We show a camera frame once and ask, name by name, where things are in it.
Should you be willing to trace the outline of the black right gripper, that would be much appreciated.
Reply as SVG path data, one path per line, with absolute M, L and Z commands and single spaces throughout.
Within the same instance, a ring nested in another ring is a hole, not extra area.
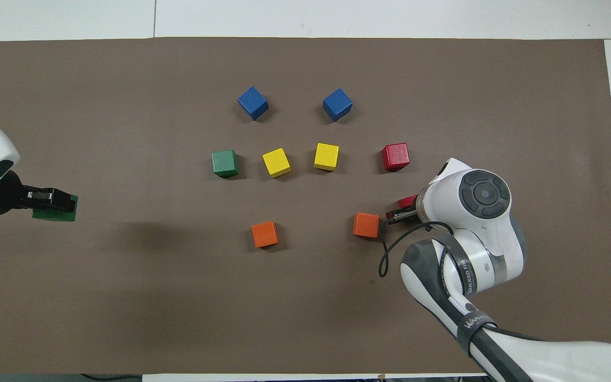
M 422 199 L 416 199 L 414 206 L 414 210 L 411 208 L 403 208 L 388 211 L 386 213 L 386 218 L 390 219 L 390 223 L 411 223 L 417 220 L 421 223 L 427 223 L 429 221 L 429 216 L 426 213 L 424 201 Z

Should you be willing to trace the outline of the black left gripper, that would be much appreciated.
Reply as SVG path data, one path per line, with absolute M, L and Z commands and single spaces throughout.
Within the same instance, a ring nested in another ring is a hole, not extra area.
M 60 189 L 36 188 L 33 186 L 22 186 L 19 208 L 21 210 L 41 210 L 58 213 L 76 211 L 75 200 L 72 194 L 68 194 Z

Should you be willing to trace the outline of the green wooden cube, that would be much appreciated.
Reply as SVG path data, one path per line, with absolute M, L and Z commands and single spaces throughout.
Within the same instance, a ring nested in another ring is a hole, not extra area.
M 240 172 L 239 160 L 235 150 L 222 150 L 212 152 L 213 174 L 219 177 L 233 177 Z
M 32 218 L 52 222 L 74 222 L 77 215 L 78 197 L 71 194 L 71 201 L 75 202 L 75 211 L 61 211 L 51 208 L 34 209 L 32 210 Z

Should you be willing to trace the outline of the orange wooden cube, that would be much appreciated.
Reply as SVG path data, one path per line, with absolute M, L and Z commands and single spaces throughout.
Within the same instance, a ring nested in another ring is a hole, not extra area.
M 380 216 L 359 212 L 354 215 L 352 233 L 357 237 L 378 237 Z
M 274 221 L 257 223 L 251 227 L 255 247 L 264 248 L 279 243 L 278 230 Z

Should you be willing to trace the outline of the yellow wooden cube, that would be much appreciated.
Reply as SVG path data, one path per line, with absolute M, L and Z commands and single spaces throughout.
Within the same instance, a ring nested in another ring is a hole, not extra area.
M 262 155 L 265 168 L 271 178 L 283 176 L 291 171 L 291 165 L 283 147 Z
M 339 146 L 319 142 L 316 145 L 313 167 L 323 171 L 335 171 L 338 164 Z

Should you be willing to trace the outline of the blue wooden cube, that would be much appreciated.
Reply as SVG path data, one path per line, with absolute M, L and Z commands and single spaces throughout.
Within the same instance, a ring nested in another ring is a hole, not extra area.
M 247 89 L 240 95 L 240 97 L 238 97 L 237 101 L 245 113 L 253 121 L 257 121 L 257 119 L 261 118 L 264 113 L 269 111 L 269 103 L 267 99 L 255 86 Z
M 346 116 L 353 107 L 353 101 L 343 89 L 336 89 L 322 101 L 322 108 L 333 123 Z

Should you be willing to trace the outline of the brown table mat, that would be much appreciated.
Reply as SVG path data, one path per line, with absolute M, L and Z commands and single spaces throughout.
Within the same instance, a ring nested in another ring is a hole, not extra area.
M 238 97 L 255 86 L 269 111 Z M 352 110 L 333 123 L 323 99 Z M 498 174 L 521 276 L 473 302 L 510 331 L 611 343 L 611 99 L 600 40 L 0 42 L 0 129 L 75 222 L 0 216 L 0 373 L 478 372 L 352 233 L 449 158 Z M 316 145 L 339 146 L 335 171 Z M 410 164 L 383 168 L 406 142 Z M 283 147 L 291 171 L 262 155 Z M 235 150 L 240 172 L 213 174 Z M 279 243 L 254 245 L 274 221 Z

